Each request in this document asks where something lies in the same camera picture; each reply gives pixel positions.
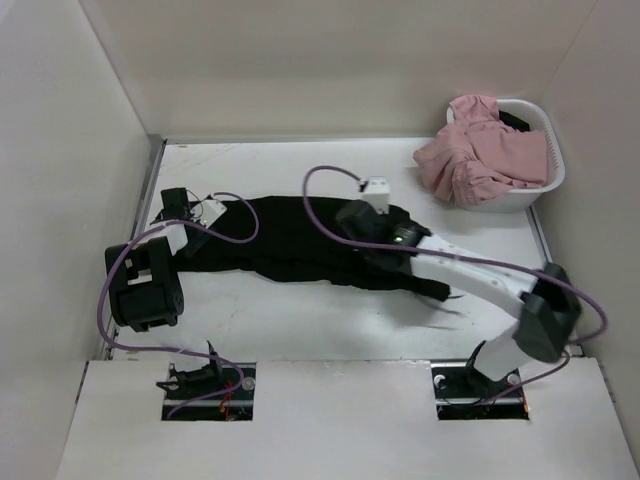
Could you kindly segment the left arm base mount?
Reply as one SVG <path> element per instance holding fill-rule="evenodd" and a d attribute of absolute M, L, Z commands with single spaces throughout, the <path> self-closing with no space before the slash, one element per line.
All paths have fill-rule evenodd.
<path fill-rule="evenodd" d="M 163 391 L 163 421 L 251 421 L 254 411 L 257 365 L 240 364 L 244 377 L 230 365 L 214 363 L 199 369 L 177 370 L 156 383 Z"/>

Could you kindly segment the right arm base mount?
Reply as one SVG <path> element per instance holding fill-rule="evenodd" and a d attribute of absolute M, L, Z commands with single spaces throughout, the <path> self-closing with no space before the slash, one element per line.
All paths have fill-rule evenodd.
<path fill-rule="evenodd" d="M 512 370 L 492 381 L 468 369 L 463 362 L 431 364 L 436 414 L 442 421 L 528 420 L 523 388 L 503 392 L 521 381 Z"/>

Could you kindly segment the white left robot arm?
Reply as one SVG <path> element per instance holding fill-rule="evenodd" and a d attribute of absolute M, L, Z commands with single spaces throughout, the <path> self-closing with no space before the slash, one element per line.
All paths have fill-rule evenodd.
<path fill-rule="evenodd" d="M 170 220 L 186 220 L 211 226 L 225 212 L 222 202 L 207 196 L 191 202 L 184 187 L 161 192 L 162 209 L 153 226 Z M 118 268 L 109 287 L 111 314 L 120 327 L 147 332 L 160 326 L 175 326 L 184 312 L 184 294 L 177 268 L 172 264 L 181 253 L 190 258 L 209 239 L 204 232 L 175 225 L 157 232 L 135 246 Z M 225 386 L 223 367 L 209 360 L 191 371 L 169 369 L 169 378 L 157 386 L 174 400 L 193 396 L 214 398 Z"/>

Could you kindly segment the black trousers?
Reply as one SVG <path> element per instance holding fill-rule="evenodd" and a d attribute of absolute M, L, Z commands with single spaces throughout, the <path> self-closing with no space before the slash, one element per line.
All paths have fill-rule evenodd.
<path fill-rule="evenodd" d="M 452 297 L 445 283 L 383 271 L 350 247 L 329 239 L 312 224 L 299 197 L 250 199 L 248 205 L 255 214 L 239 200 L 227 200 L 224 205 L 227 211 L 213 228 L 228 237 L 245 239 L 256 233 L 256 238 L 239 245 L 204 235 L 198 249 L 186 247 L 173 258 L 177 271 L 241 270 L 279 283 L 326 281 L 365 291 L 406 291 L 438 302 Z"/>

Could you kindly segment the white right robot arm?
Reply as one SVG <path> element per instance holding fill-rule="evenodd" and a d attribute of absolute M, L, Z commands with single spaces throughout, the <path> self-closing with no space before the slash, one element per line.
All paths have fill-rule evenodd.
<path fill-rule="evenodd" d="M 481 342 L 469 358 L 463 380 L 471 393 L 489 394 L 512 371 L 531 361 L 560 360 L 582 309 L 577 295 L 564 289 L 569 279 L 559 265 L 547 263 L 544 269 L 531 272 L 500 267 L 410 219 L 378 213 L 362 200 L 342 207 L 336 222 L 368 262 L 445 283 L 515 319 L 500 335 Z"/>

